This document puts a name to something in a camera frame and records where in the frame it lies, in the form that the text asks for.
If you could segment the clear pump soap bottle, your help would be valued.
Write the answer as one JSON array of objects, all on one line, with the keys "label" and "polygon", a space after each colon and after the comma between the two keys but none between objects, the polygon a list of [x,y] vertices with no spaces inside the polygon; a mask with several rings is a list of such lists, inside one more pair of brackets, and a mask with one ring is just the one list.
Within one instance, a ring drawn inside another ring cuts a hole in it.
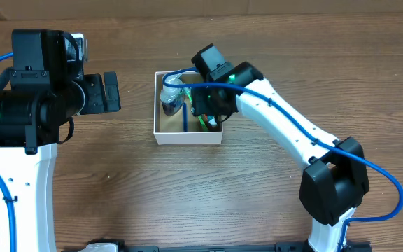
[{"label": "clear pump soap bottle", "polygon": [[185,100],[185,93],[181,87],[168,87],[163,85],[160,101],[164,114],[172,116],[177,113]]}]

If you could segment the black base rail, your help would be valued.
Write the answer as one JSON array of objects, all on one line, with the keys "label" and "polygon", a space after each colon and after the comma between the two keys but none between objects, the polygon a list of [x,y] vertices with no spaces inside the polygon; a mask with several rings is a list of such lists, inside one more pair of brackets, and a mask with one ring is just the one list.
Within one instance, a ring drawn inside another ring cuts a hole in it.
[{"label": "black base rail", "polygon": [[274,245],[241,246],[127,246],[123,239],[95,239],[84,248],[65,248],[66,252],[76,251],[119,251],[119,252],[313,252],[307,241],[285,241]]}]

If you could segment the red white toothpaste tube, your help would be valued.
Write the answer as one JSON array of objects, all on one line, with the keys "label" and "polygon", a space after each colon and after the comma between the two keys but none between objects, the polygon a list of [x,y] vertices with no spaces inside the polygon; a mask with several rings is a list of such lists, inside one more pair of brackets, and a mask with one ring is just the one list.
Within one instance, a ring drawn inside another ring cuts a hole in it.
[{"label": "red white toothpaste tube", "polygon": [[204,123],[207,127],[215,128],[218,126],[216,117],[214,115],[203,115]]}]

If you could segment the white cardboard box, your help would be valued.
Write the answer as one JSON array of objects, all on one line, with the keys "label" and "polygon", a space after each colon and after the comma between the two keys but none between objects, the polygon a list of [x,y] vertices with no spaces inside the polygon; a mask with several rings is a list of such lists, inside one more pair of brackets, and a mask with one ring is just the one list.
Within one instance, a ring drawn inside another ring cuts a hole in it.
[{"label": "white cardboard box", "polygon": [[223,127],[217,126],[214,131],[204,130],[201,121],[191,113],[191,102],[185,97],[188,107],[188,132],[183,131],[183,107],[172,115],[164,114],[160,93],[162,91],[162,78],[167,71],[155,73],[155,93],[153,105],[153,134],[159,145],[173,144],[220,144],[222,142]]}]

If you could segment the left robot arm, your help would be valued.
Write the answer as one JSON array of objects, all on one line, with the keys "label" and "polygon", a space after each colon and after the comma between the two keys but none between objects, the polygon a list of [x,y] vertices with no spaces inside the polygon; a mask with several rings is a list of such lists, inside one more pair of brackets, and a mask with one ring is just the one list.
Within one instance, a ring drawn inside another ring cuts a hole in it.
[{"label": "left robot arm", "polygon": [[87,41],[16,29],[0,75],[0,251],[55,251],[53,174],[59,135],[74,117],[120,110],[115,72],[86,74]]}]

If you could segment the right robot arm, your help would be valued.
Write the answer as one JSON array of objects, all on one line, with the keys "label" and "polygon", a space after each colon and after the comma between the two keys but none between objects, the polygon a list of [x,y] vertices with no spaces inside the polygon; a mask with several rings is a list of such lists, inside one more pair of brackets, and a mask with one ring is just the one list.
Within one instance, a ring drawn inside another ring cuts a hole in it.
[{"label": "right robot arm", "polygon": [[320,146],[325,143],[363,157],[362,146],[353,138],[343,141],[329,134],[296,111],[273,89],[252,64],[234,66],[210,44],[192,59],[206,87],[191,90],[193,114],[250,118],[264,128],[295,160],[302,171],[299,198],[312,217],[311,234],[302,251],[370,251],[368,243],[346,240],[345,221],[369,191],[367,168],[349,157]]}]

